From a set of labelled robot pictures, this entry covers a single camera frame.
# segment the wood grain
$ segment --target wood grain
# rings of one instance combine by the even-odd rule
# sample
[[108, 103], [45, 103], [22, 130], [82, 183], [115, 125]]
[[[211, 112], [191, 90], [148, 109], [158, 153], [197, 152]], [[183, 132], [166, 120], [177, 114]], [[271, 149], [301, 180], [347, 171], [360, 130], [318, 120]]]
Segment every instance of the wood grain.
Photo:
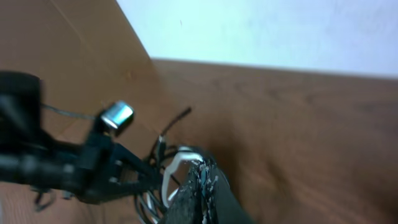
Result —
[[[258, 223], [398, 222], [395, 80], [154, 60], [103, 98], [116, 99], [136, 109], [118, 141], [141, 157], [193, 106], [169, 141], [211, 151]], [[82, 141], [89, 125], [76, 121], [60, 138]], [[93, 207], [59, 200], [33, 214], [27, 192], [2, 198], [6, 223], [137, 222], [128, 198]]]
[[[150, 59], [114, 0], [0, 2], [0, 69], [45, 81], [46, 104], [94, 113], [113, 82]], [[60, 134], [72, 119], [47, 114]]]

